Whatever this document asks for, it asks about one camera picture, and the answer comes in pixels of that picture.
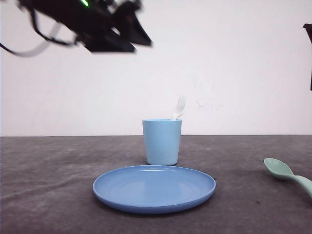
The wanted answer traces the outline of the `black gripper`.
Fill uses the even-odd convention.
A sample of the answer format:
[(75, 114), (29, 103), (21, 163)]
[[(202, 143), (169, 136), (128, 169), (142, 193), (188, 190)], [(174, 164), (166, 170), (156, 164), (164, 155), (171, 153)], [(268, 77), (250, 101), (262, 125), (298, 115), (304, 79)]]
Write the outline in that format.
[[(152, 40), (141, 26), (136, 11), (141, 1), (125, 0), (20, 0), (19, 7), (26, 8), (33, 29), (47, 41), (71, 46), (82, 42), (90, 52), (133, 53), (131, 44), (151, 46)], [(37, 26), (36, 12), (64, 24), (76, 34), (73, 42), (64, 42), (44, 35)]]

